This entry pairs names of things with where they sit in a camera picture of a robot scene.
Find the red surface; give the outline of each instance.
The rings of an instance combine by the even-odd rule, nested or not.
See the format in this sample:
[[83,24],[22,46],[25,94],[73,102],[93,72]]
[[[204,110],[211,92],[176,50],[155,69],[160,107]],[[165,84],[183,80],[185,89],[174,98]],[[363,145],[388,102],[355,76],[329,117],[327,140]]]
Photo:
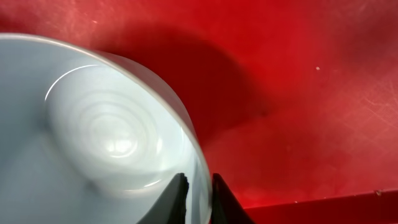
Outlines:
[[131,58],[243,207],[398,187],[398,2],[0,0],[0,31]]
[[398,223],[398,192],[381,192],[313,202],[246,209],[258,224]]

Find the white bowl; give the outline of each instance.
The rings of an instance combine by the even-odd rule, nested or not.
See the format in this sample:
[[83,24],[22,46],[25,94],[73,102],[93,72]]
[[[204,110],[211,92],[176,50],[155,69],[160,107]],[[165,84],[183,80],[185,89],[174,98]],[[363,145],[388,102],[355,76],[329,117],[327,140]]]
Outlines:
[[0,69],[0,223],[136,223],[180,172],[186,223],[209,222],[210,175],[192,122],[148,68],[0,34]]

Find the bowl rim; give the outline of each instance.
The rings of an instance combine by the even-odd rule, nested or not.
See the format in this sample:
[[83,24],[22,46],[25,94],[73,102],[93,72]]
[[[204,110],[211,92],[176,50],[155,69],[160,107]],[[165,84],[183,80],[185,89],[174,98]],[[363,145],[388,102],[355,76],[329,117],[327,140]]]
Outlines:
[[202,223],[209,223],[210,218],[211,218],[211,213],[212,213],[212,185],[211,185],[211,179],[210,179],[210,171],[208,169],[205,157],[201,151],[201,147],[196,139],[196,136],[191,132],[190,128],[185,124],[185,122],[182,120],[182,118],[178,115],[178,113],[155,91],[153,90],[149,85],[144,83],[142,80],[140,80],[138,77],[136,77],[133,73],[129,72],[122,66],[118,65],[117,63],[111,61],[110,59],[107,59],[104,56],[101,56],[100,54],[96,54],[95,52],[85,49],[83,47],[78,47],[76,45],[70,44],[68,42],[64,42],[61,40],[56,40],[48,37],[42,37],[39,35],[32,35],[32,34],[22,34],[22,33],[0,33],[0,40],[24,40],[28,42],[39,42],[39,43],[44,43],[44,44],[50,44],[58,47],[63,47],[65,49],[73,50],[76,52],[79,52],[81,54],[84,54],[88,57],[94,58],[96,60],[99,60],[100,62],[104,63],[105,65],[115,69],[116,71],[120,72],[124,76],[130,78],[132,81],[136,82],[139,86],[141,86],[143,89],[148,91],[148,93],[153,96],[171,115],[172,117],[181,125],[182,129],[184,130],[185,134],[188,136],[189,140],[191,141],[193,147],[195,148],[196,155],[200,161],[200,165],[203,168],[203,171],[205,172],[205,177],[206,177],[206,185],[208,189],[208,200],[209,200],[209,205],[208,205],[208,214],[206,219]]

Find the scratched red surface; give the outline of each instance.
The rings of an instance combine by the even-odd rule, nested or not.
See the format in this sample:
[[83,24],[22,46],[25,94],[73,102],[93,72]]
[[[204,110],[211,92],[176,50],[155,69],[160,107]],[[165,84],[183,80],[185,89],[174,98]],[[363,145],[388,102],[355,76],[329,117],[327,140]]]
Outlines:
[[398,2],[0,0],[0,31],[131,58],[257,207],[398,187]]

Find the red tabletop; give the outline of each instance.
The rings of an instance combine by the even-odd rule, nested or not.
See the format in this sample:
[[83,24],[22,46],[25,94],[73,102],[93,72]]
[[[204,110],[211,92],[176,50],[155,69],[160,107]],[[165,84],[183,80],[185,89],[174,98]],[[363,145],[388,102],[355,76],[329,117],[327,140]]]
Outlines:
[[248,208],[398,187],[397,12],[393,0],[0,0],[0,31],[153,70]]

